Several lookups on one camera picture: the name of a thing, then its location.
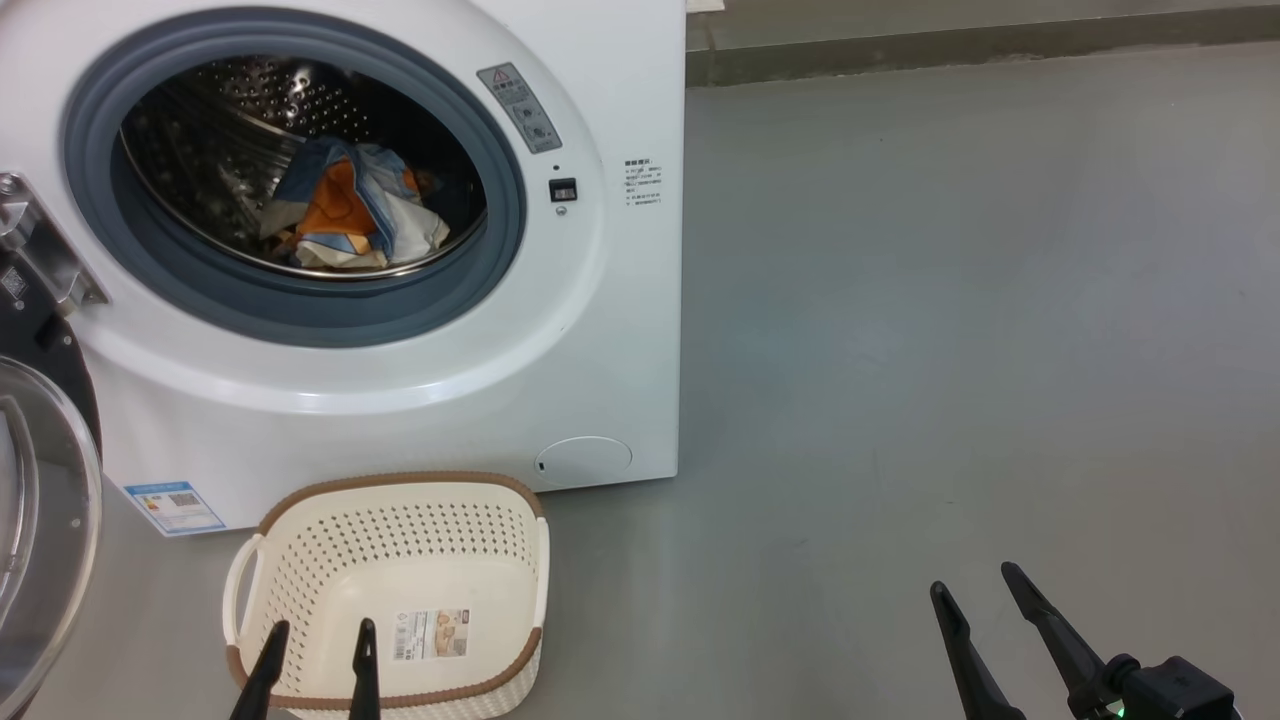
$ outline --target laundry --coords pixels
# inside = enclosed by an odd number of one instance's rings
[[[439,249],[449,225],[422,206],[420,178],[394,151],[335,137],[307,141],[262,208],[259,236],[302,268],[380,269]]]

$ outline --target front-loading washing machine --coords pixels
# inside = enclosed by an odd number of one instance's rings
[[[3,332],[50,378],[83,357],[105,474],[165,534],[355,475],[675,475],[684,13],[0,0]],[[447,237],[282,254],[262,214],[324,138],[393,151]]]

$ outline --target washing machine door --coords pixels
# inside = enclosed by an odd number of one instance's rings
[[[0,174],[0,719],[26,711],[61,650],[101,524],[97,409],[63,316],[87,286],[65,250]]]

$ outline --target door hinge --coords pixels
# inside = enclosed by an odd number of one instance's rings
[[[0,172],[0,251],[20,255],[35,269],[64,318],[84,305],[108,301],[79,255],[17,173]]]

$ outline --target white basket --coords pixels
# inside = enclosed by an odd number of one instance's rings
[[[237,623],[241,578],[255,555]],[[288,620],[271,706],[306,720],[346,720],[356,634],[370,618],[384,719],[509,712],[538,676],[549,561],[538,497],[511,478],[412,473],[302,489],[268,514],[227,575],[232,675],[243,687],[268,632]],[[453,618],[436,634],[440,614]]]

